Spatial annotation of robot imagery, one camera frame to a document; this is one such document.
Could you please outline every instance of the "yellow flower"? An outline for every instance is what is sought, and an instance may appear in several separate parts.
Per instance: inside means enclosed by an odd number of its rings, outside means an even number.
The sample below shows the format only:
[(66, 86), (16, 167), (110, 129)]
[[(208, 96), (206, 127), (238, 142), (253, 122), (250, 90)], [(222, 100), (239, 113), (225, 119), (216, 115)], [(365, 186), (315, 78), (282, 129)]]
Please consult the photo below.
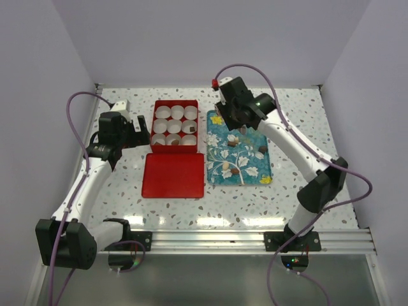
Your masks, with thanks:
[(270, 184), (272, 182), (272, 178), (268, 175), (262, 174), (262, 179), (259, 181), (261, 184)]
[(221, 125), (222, 124), (222, 117), (221, 116), (212, 116), (210, 117), (212, 124), (218, 124)]

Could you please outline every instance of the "floral pattern tray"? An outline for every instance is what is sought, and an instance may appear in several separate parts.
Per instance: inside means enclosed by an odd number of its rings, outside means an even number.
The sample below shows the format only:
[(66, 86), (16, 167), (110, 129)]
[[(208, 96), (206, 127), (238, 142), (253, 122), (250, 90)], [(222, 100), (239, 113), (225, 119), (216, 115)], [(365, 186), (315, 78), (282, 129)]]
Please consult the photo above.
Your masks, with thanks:
[[(236, 141), (235, 147), (228, 142)], [(215, 110), (207, 112), (207, 180), (214, 185), (262, 185), (272, 182), (269, 153), (259, 152), (268, 141), (258, 131), (245, 129), (244, 135), (238, 130), (228, 131), (222, 117)], [(224, 163), (229, 164), (223, 170)], [(232, 174), (236, 168), (239, 174)]]

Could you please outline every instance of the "red connector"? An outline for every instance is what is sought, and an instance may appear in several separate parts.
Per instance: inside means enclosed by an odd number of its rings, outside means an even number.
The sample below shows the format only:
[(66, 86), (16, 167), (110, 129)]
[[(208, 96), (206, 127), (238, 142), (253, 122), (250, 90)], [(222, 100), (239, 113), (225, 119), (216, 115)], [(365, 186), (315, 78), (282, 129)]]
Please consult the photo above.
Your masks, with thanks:
[(211, 87), (213, 88), (213, 90), (218, 91), (218, 81), (216, 79), (213, 79), (211, 82)]

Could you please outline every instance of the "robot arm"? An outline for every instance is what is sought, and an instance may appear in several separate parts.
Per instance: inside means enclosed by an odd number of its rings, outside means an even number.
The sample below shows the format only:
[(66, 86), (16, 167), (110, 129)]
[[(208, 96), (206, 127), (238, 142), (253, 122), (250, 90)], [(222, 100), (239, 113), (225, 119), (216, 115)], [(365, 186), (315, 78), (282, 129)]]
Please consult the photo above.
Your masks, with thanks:
[(58, 245), (56, 266), (88, 269), (98, 251), (114, 242), (129, 238), (130, 225), (126, 220), (106, 219), (103, 224), (90, 230), (85, 226), (99, 191), (122, 157), (122, 149), (149, 144), (150, 134), (144, 117), (138, 116), (140, 131), (136, 132), (129, 116), (129, 109), (129, 101), (123, 100), (116, 102), (109, 112), (101, 114), (97, 132), (98, 143), (94, 143), (92, 137), (91, 144), (87, 147), (88, 175), (76, 193), (71, 207), (67, 207), (68, 202), (83, 179), (86, 171), (85, 160), (82, 161), (71, 190), (61, 206), (52, 214), (52, 218), (38, 221), (36, 236), (44, 265), (50, 264), (57, 229), (66, 212), (68, 214), (64, 223), (64, 233)]
[[(223, 78), (218, 85), (221, 101), (215, 107), (223, 117), (228, 129), (237, 129), (245, 125), (260, 131), (294, 162), (308, 182), (297, 194), (300, 205), (284, 228), (285, 235), (279, 242), (282, 245), (294, 234), (304, 229), (322, 208), (336, 197), (343, 188), (346, 175), (344, 172), (316, 159), (299, 143), (281, 121), (275, 107), (275, 100), (271, 96), (260, 94), (258, 97), (254, 97), (240, 77)], [(289, 128), (295, 131), (310, 147), (319, 152), (322, 158), (347, 168), (347, 162), (343, 158), (333, 160), (331, 156), (317, 148), (295, 126)], [(300, 236), (306, 236), (311, 229), (312, 227)]]

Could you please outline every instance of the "red box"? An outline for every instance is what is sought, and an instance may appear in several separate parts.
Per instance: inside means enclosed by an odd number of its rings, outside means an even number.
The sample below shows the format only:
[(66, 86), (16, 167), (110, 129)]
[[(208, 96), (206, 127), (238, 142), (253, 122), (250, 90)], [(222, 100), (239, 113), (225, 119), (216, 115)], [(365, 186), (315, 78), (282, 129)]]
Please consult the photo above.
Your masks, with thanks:
[[(175, 105), (180, 105), (183, 106), (183, 108), (187, 107), (187, 106), (195, 106), (197, 108), (197, 112), (198, 112), (198, 102), (197, 100), (158, 100), (156, 101), (155, 105), (154, 105), (154, 111), (153, 111), (153, 121), (152, 121), (152, 129), (150, 132), (150, 147), (152, 148), (153, 153), (197, 153), (198, 150), (198, 113), (197, 113), (197, 118), (195, 121), (195, 123), (197, 123), (197, 130), (190, 135), (194, 135), (196, 137), (196, 145), (153, 145), (152, 144), (152, 138), (155, 135), (155, 132), (153, 131), (153, 125), (154, 125), (154, 121), (157, 119), (156, 118), (156, 110), (158, 107), (160, 106), (168, 106), (170, 108), (172, 108)], [(181, 118), (181, 122), (183, 123), (184, 121), (186, 121), (187, 119), (185, 117)], [(165, 132), (163, 133), (165, 136), (168, 136), (170, 133), (169, 132)], [(180, 135), (181, 138), (183, 138), (183, 136), (187, 135), (186, 133), (184, 133), (183, 131), (177, 133), (178, 135)]]
[[(156, 110), (160, 106), (172, 108), (175, 105), (197, 108), (196, 131), (189, 135), (196, 137), (195, 145), (153, 145), (152, 138)], [(154, 105), (150, 137), (153, 153), (147, 154), (143, 174), (142, 196), (144, 198), (202, 198), (204, 197), (204, 155), (198, 150), (198, 102), (196, 100), (159, 100)], [(180, 137), (187, 135), (177, 133)]]

